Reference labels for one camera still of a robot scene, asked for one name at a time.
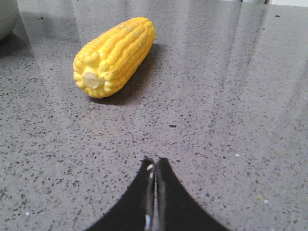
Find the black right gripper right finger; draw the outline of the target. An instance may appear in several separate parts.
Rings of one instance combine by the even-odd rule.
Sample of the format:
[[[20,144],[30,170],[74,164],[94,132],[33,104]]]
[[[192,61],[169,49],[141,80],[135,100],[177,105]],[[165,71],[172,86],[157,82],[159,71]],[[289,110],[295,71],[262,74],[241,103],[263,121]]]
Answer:
[[[156,164],[156,188],[161,231],[227,230],[191,197],[167,158],[160,158]]]

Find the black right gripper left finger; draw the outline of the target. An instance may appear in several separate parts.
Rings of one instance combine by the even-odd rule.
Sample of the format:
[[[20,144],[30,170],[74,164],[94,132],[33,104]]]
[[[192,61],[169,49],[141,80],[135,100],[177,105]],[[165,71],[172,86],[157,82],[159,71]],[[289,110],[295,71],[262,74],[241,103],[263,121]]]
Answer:
[[[155,163],[145,157],[133,182],[89,231],[151,231],[154,218]]]

